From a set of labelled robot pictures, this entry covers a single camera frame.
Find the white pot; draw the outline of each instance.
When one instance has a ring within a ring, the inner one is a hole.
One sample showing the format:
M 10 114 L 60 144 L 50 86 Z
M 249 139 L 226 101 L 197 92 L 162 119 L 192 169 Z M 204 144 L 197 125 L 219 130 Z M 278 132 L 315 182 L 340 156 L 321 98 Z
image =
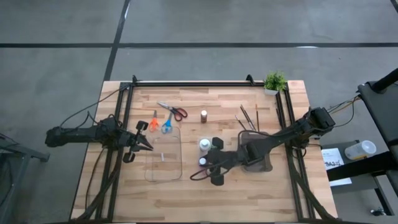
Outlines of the white pot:
M 278 93 L 278 90 L 268 90 L 268 89 L 264 89 L 266 95 L 269 96 L 275 96 Z

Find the clear plastic tray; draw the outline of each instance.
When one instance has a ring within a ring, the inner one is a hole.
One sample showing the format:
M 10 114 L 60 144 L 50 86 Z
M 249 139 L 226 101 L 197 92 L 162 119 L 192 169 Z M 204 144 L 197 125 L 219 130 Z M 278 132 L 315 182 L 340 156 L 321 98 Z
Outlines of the clear plastic tray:
M 146 152 L 145 179 L 150 182 L 178 180 L 182 176 L 180 130 L 163 134 L 160 130 L 147 133 L 147 139 L 154 147 Z

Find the gray floor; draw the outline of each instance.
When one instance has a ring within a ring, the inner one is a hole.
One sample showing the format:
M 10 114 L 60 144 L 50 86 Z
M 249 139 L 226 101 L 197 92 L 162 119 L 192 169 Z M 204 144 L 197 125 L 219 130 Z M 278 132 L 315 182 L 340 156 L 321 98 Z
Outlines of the gray floor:
M 123 6 L 113 1 L 0 1 L 0 43 L 112 42 Z M 398 14 L 388 0 L 132 1 L 121 42 L 398 42 Z M 0 49 L 0 132 L 41 151 L 32 161 L 14 218 L 29 223 L 68 219 L 84 158 L 84 144 L 50 149 L 45 132 L 98 100 L 111 49 Z M 120 49 L 111 80 L 262 79 L 283 70 L 305 80 L 312 106 L 351 98 L 356 86 L 377 80 L 397 64 L 398 48 L 355 49 Z M 335 116 L 338 124 L 350 117 Z M 79 123 L 84 114 L 68 125 Z M 323 144 L 368 139 L 387 150 L 363 102 L 354 120 Z M 398 213 L 398 198 L 380 181 Z M 347 221 L 396 223 L 373 217 L 373 191 L 334 194 Z

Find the small green plant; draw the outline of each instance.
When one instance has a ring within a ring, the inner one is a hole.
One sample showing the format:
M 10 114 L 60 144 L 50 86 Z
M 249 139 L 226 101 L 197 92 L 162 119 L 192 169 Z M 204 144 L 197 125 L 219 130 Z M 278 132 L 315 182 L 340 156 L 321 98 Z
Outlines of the small green plant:
M 280 71 L 270 71 L 267 78 L 264 80 L 264 88 L 268 90 L 285 90 L 286 89 L 286 79 L 284 73 Z

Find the butcher block tabletop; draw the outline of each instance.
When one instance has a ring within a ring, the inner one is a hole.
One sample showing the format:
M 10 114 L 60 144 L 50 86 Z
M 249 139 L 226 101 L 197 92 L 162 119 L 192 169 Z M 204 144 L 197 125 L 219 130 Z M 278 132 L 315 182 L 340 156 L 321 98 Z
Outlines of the butcher block tabletop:
M 104 82 L 101 98 L 119 88 L 120 82 Z M 296 118 L 308 111 L 309 102 L 304 82 L 289 81 L 290 97 Z M 95 119 L 105 119 L 115 111 L 118 95 L 114 94 L 98 105 Z M 136 132 L 136 124 L 143 120 L 150 122 L 154 110 L 157 119 L 163 125 L 170 111 L 157 104 L 158 101 L 170 106 L 181 107 L 188 117 L 172 126 L 180 130 L 181 150 L 180 166 L 160 166 L 157 174 L 171 177 L 181 172 L 176 180 L 149 181 L 146 178 L 148 154 L 138 152 L 135 161 L 122 163 L 114 208 L 114 222 L 294 222 L 297 221 L 292 187 L 290 183 L 284 145 L 271 151 L 270 172 L 250 173 L 241 167 L 231 169 L 224 177 L 224 185 L 215 186 L 209 179 L 192 181 L 190 176 L 201 168 L 198 166 L 200 150 L 198 142 L 202 138 L 219 137 L 224 141 L 224 149 L 237 149 L 237 136 L 242 131 L 235 115 L 247 129 L 248 122 L 240 110 L 240 105 L 248 112 L 257 127 L 256 104 L 259 111 L 261 131 L 270 134 L 280 131 L 274 96 L 264 94 L 262 87 L 135 87 L 129 114 L 128 130 Z M 124 116 L 122 104 L 121 120 Z M 200 112 L 207 110 L 205 124 L 200 122 Z M 286 120 L 289 121 L 285 108 Z M 78 185 L 71 218 L 84 212 L 85 197 L 91 173 L 101 144 L 88 145 L 83 170 Z M 89 203 L 98 193 L 104 169 L 106 149 L 102 153 L 95 170 Z M 310 189 L 326 208 L 337 217 L 328 177 L 318 146 L 309 146 L 304 157 Z M 110 190 L 105 198 L 103 217 L 108 212 Z M 304 217 L 308 217 L 305 197 L 300 192 Z

